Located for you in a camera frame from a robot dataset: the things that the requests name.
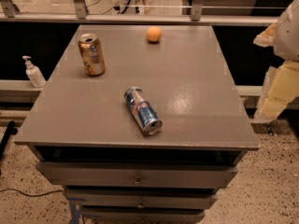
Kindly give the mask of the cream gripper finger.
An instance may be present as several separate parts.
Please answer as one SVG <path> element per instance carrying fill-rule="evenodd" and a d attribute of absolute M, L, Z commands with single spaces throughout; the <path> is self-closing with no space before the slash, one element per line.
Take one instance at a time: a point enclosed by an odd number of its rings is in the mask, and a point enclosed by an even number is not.
<path fill-rule="evenodd" d="M 275 22 L 269 25 L 264 31 L 254 38 L 253 43 L 264 48 L 273 46 L 276 27 L 277 24 Z"/>
<path fill-rule="evenodd" d="M 299 96 L 299 62 L 285 61 L 270 66 L 263 81 L 262 94 L 254 113 L 255 121 L 273 121 Z"/>

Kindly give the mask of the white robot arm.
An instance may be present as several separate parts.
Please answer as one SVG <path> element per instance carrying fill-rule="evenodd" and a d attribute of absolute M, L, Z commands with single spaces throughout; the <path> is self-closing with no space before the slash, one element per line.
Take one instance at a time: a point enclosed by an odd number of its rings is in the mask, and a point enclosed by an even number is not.
<path fill-rule="evenodd" d="M 270 66 L 254 113 L 256 123 L 269 123 L 299 96 L 299 0 L 293 0 L 277 22 L 257 35 L 253 43 L 272 47 L 284 60 L 279 68 Z"/>

